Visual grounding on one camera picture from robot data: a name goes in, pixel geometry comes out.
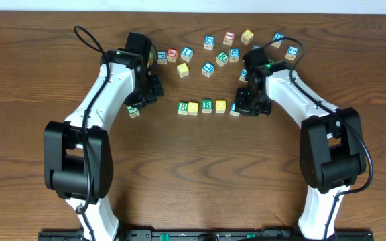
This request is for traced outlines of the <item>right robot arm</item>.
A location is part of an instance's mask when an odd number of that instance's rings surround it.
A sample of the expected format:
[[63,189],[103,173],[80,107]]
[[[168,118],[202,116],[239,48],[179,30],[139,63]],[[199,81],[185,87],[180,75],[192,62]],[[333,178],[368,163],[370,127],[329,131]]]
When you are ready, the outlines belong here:
[[270,114],[276,102],[300,128],[300,169],[308,185],[306,202],[288,234],[291,240],[353,240],[356,232],[334,229],[338,209],[357,177],[372,171],[371,157],[362,136],[361,120],[353,108],[340,109],[309,88],[284,60],[245,60],[245,80],[239,88],[235,110],[243,115]]

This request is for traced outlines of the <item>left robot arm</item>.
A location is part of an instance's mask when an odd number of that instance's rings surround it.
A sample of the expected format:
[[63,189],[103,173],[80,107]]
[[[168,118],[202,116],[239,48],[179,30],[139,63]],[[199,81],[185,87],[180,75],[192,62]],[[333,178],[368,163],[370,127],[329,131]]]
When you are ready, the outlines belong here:
[[79,107],[45,127],[45,184],[77,213],[80,240],[117,239],[119,220],[108,197],[114,172],[109,130],[121,107],[143,108],[163,95],[150,57],[150,51],[109,50]]

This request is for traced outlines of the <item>yellow O block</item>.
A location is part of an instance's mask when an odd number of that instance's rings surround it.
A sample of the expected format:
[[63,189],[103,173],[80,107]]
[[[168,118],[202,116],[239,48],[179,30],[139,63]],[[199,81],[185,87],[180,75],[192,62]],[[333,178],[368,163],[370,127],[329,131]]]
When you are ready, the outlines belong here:
[[217,100],[215,106],[216,114],[224,114],[227,109],[227,102],[225,100]]
[[197,102],[188,103],[188,115],[197,116],[198,115],[199,104]]

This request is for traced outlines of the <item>blue T block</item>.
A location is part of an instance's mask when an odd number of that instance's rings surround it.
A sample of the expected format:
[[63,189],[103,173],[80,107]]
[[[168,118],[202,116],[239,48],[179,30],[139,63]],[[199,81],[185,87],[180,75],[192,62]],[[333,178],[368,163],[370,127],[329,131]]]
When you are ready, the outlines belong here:
[[230,110],[230,115],[238,117],[240,115],[240,113],[235,111],[235,107],[236,107],[235,103],[232,103],[231,110]]

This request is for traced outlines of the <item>green B block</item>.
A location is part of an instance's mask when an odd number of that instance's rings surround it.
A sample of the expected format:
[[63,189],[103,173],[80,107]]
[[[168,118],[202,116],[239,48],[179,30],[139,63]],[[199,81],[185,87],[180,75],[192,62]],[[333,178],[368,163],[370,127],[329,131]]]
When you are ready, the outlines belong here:
[[203,114],[212,113],[212,101],[211,100],[203,100],[202,101],[202,113]]

